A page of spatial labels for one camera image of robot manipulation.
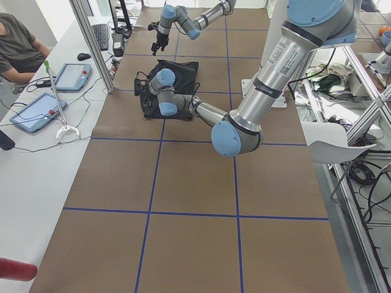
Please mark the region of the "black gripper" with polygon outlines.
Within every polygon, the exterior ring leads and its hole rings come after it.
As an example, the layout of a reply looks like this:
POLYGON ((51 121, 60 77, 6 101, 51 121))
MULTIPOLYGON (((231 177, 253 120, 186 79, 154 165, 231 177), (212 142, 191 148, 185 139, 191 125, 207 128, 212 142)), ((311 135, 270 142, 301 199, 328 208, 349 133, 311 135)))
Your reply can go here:
POLYGON ((150 93, 148 90, 141 93, 141 107, 145 108, 156 108, 158 106, 157 96, 150 93))
POLYGON ((152 44, 152 55, 155 56, 156 53, 159 50, 159 46, 161 47, 161 51, 164 52, 166 46, 168 45, 169 42, 169 35, 168 34, 163 34, 162 32, 158 31, 156 35, 156 43, 152 44))

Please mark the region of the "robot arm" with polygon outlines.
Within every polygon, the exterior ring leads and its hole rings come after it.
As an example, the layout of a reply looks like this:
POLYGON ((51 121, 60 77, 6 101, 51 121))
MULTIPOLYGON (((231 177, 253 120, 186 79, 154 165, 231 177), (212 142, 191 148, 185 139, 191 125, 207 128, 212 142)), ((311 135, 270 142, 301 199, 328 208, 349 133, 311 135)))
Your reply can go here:
POLYGON ((151 47, 152 54, 155 56, 159 49, 164 51, 169 43, 169 34, 173 24, 178 24, 185 32, 185 35, 191 40, 195 40, 200 36, 201 30, 220 17, 232 14, 235 6, 236 1, 234 0, 219 1, 214 7, 192 20, 188 15, 186 7, 180 5, 174 7, 165 4, 159 21, 148 25, 149 31, 156 31, 156 41, 151 47))
POLYGON ((281 37, 237 109, 214 107, 194 95, 175 93, 175 73, 159 70, 148 83, 161 115, 179 110, 194 113, 211 125, 211 141, 222 156, 233 157, 256 150, 263 141, 261 121, 278 99, 309 52, 321 47, 352 44, 358 35, 360 1, 287 1, 281 37))

